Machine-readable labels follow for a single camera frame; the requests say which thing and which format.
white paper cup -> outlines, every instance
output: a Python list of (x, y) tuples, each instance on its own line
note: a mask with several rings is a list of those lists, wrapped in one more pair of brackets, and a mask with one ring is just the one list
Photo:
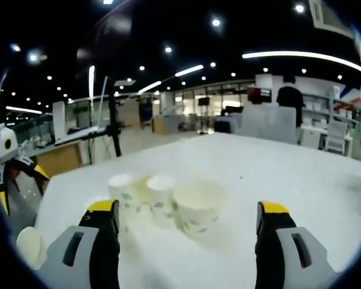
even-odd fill
[(151, 192), (149, 210), (155, 222), (166, 228), (174, 226), (171, 200), (175, 180), (168, 175), (157, 175), (148, 180), (147, 186)]
[(127, 223), (135, 218), (141, 209), (141, 199), (133, 187), (133, 178), (128, 174), (116, 175), (108, 181), (109, 195), (119, 201), (119, 231), (128, 232)]
[(184, 231), (193, 238), (200, 238), (219, 219), (225, 200), (225, 191), (219, 184), (197, 179), (174, 190)]
[(23, 229), (17, 237), (17, 249), (25, 262), (34, 270), (41, 268), (48, 256), (41, 235), (33, 227)]

yellow robot part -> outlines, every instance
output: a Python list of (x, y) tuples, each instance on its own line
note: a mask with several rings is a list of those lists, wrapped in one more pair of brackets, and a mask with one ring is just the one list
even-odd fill
[(284, 206), (277, 204), (277, 203), (268, 202), (266, 200), (262, 200), (262, 201), (260, 201), (260, 203), (262, 204), (264, 213), (288, 213), (289, 212), (288, 209), (286, 209)]
[(0, 192), (0, 199), (2, 202), (2, 205), (4, 206), (4, 209), (6, 211), (6, 214), (9, 215), (9, 210), (8, 210), (8, 200), (6, 198), (6, 193), (4, 191)]

desk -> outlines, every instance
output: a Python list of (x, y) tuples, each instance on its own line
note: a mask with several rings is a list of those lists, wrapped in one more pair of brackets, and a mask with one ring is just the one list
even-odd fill
[[(27, 157), (39, 164), (50, 178), (81, 167), (87, 158), (81, 140), (61, 146), (52, 144), (25, 153)], [(48, 182), (43, 182), (42, 187), (44, 190), (47, 185)]]
[[(306, 131), (312, 131), (312, 132), (317, 132), (320, 133), (322, 135), (327, 135), (327, 129), (324, 128), (317, 128), (315, 126), (310, 126), (310, 125), (301, 125), (301, 129), (306, 130)], [(347, 157), (351, 157), (351, 152), (352, 152), (352, 147), (353, 147), (353, 138), (347, 134), (345, 136), (345, 155)]]
[(123, 172), (157, 172), (179, 182), (198, 171), (226, 189), (227, 201), (210, 242), (160, 229), (141, 218), (120, 237), (120, 287), (253, 289), (257, 202), (280, 202), (343, 270), (361, 246), (361, 162), (297, 145), (232, 134), (204, 135), (123, 155), (55, 176), (39, 207), (36, 228), (47, 245), (76, 225), (89, 205), (108, 199), (107, 182)]

person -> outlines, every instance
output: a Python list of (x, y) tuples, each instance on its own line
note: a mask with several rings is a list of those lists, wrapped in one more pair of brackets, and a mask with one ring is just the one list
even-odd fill
[(303, 95), (295, 87), (295, 77), (293, 75), (283, 76), (284, 86), (279, 90), (277, 102), (281, 107), (293, 107), (297, 111), (295, 127), (297, 128), (297, 142), (300, 140), (302, 125), (302, 108), (304, 107)]

cable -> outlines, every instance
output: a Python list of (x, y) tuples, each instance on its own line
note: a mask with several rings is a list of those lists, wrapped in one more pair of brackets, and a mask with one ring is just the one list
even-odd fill
[(102, 85), (102, 91), (101, 91), (101, 100), (100, 100), (100, 108), (99, 108), (99, 113), (98, 113), (98, 126), (100, 127), (100, 121), (101, 121), (101, 110), (102, 110), (102, 102), (104, 100), (104, 94), (105, 94), (105, 87), (107, 85), (107, 81), (108, 81), (108, 77), (106, 76), (104, 78), (104, 84)]

